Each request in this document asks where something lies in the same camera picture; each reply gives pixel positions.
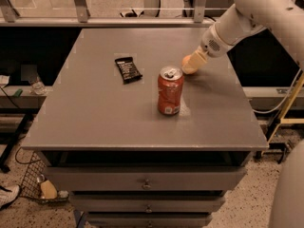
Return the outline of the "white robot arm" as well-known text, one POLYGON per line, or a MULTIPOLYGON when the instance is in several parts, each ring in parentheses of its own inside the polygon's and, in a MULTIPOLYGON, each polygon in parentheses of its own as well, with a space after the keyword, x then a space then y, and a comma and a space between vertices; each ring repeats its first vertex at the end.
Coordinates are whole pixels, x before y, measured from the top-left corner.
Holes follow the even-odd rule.
POLYGON ((295 0, 234 0, 202 35, 200 45, 183 58, 181 70, 193 74, 210 57, 219 57, 241 40, 264 29, 269 30, 304 69, 304 10, 295 0))

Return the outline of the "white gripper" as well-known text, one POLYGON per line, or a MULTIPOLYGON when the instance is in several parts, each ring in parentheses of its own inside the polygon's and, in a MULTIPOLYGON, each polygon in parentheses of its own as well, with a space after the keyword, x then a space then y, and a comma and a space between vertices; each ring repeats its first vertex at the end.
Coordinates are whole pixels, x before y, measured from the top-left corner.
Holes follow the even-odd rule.
POLYGON ((192 54, 188 61, 191 74, 207 63, 207 54, 210 57, 219 57, 229 51, 235 45, 234 29, 221 22, 210 26, 202 35, 200 47, 192 54))

